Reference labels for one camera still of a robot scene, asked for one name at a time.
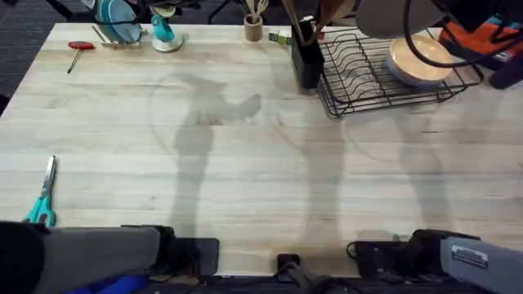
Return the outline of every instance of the black utensil holder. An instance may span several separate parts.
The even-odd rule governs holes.
[[[313,34],[311,22],[301,21],[299,25],[302,29],[303,39],[308,40]],[[291,48],[293,64],[300,86],[305,90],[316,89],[325,62],[318,41],[315,40],[311,45],[306,46],[301,44],[293,26]]]

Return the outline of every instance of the dark carpet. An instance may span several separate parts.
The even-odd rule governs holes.
[[[184,9],[182,16],[176,16],[174,24],[207,24],[208,16],[224,0],[206,0],[201,2],[199,10]],[[279,0],[271,0],[265,16],[269,25],[289,25],[284,9]],[[85,11],[79,0],[62,0],[71,11]],[[317,0],[301,0],[297,7],[298,16],[313,14]],[[215,25],[241,25],[243,12],[233,2],[214,18]],[[2,105],[7,103],[34,57],[51,31],[53,25],[66,22],[45,0],[0,0],[0,113]]]

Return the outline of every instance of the small wooden container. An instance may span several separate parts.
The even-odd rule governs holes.
[[[244,35],[247,41],[258,42],[263,38],[263,21],[258,17],[256,24],[253,24],[253,17],[244,17]]]

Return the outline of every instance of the red screwdriver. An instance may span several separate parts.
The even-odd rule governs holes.
[[[74,56],[73,63],[71,64],[69,69],[67,69],[67,73],[70,73],[71,70],[73,70],[74,64],[76,64],[76,60],[78,59],[78,55],[80,54],[80,51],[92,50],[95,48],[95,46],[89,42],[84,42],[84,41],[69,42],[69,44],[67,44],[67,45],[73,49],[76,49],[76,55]]]

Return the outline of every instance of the dish rack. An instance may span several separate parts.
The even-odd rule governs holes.
[[[434,38],[427,30],[428,36]],[[430,90],[411,87],[389,72],[385,61],[392,40],[369,38],[358,29],[328,31],[320,40],[325,58],[318,92],[327,114],[345,114],[429,102],[443,102],[483,82],[476,65],[453,69]]]

